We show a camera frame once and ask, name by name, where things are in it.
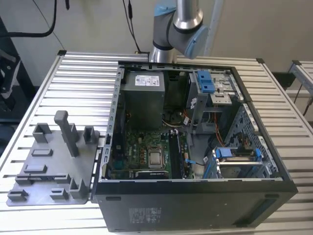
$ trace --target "sticker label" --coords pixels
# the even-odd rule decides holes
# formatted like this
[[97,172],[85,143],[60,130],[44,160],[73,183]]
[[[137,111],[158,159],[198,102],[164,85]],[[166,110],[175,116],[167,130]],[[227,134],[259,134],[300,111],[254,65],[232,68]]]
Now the sticker label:
[[162,211],[161,207],[129,208],[130,223],[132,224],[159,223],[161,219],[161,211]]
[[189,118],[188,118],[188,117],[185,117],[184,124],[187,125],[188,122],[189,122]]
[[135,86],[159,87],[160,80],[158,76],[137,75]]

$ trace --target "metal rack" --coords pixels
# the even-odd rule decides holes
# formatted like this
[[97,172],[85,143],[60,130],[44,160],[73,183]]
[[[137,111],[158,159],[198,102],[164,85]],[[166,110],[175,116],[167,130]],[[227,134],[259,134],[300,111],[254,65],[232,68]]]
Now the metal rack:
[[294,60],[289,72],[292,72],[313,96],[313,62]]
[[[117,61],[147,61],[146,55],[116,55],[67,52],[57,56],[32,104],[0,158],[0,231],[27,234],[108,233],[97,204],[68,206],[8,207],[7,192],[14,184],[33,144],[37,122],[59,127],[53,116],[57,110],[69,113],[77,130],[93,125],[100,131],[103,146],[108,123]],[[260,234],[311,234],[313,231],[313,130],[283,91],[264,63],[255,59],[199,57],[178,58],[178,63],[235,66],[289,170],[299,193],[255,230]],[[238,233],[223,231],[223,234]],[[172,234],[200,231],[170,232]]]

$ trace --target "motherboard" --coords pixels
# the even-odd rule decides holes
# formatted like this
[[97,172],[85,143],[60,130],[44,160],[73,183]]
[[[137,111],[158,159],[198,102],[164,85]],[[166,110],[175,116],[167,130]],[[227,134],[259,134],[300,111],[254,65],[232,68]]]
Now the motherboard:
[[189,177],[185,133],[127,131],[126,136],[124,159],[113,160],[112,179]]

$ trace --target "white wall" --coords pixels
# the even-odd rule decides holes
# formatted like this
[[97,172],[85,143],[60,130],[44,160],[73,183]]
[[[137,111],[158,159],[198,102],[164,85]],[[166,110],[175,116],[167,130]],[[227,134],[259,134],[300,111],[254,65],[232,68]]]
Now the white wall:
[[224,0],[212,56],[260,57],[271,71],[313,60],[313,0]]
[[[52,22],[54,0],[35,0]],[[122,0],[58,0],[55,34],[66,50],[134,53],[135,44],[128,30]],[[154,5],[157,0],[132,0],[134,31],[142,51],[150,51],[153,36]],[[204,23],[209,25],[213,0],[201,0]],[[32,0],[0,0],[0,16],[8,31],[45,32],[44,19]],[[60,43],[47,38],[14,38],[14,45],[35,85],[40,85],[51,67]]]

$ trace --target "metal case frame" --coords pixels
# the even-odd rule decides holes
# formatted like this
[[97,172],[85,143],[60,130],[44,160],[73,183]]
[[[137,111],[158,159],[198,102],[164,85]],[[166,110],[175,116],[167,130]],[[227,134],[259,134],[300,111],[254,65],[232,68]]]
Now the metal case frame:
[[[106,143],[95,176],[93,194],[110,232],[256,227],[297,193],[235,67],[120,62],[109,116]],[[259,132],[271,152],[282,181],[273,180],[106,180],[107,163],[123,67],[160,70],[231,70]],[[156,214],[153,223],[142,218]]]

